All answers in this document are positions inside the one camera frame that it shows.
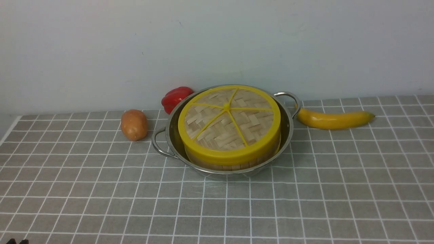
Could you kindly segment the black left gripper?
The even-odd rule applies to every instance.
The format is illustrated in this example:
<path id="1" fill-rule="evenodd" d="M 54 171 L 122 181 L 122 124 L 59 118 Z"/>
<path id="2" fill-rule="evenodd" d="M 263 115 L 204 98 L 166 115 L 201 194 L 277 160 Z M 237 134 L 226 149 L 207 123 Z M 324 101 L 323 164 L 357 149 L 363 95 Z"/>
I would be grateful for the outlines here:
<path id="1" fill-rule="evenodd" d="M 28 244 L 28 239 L 21 240 L 19 243 L 15 239 L 10 239 L 6 244 Z"/>

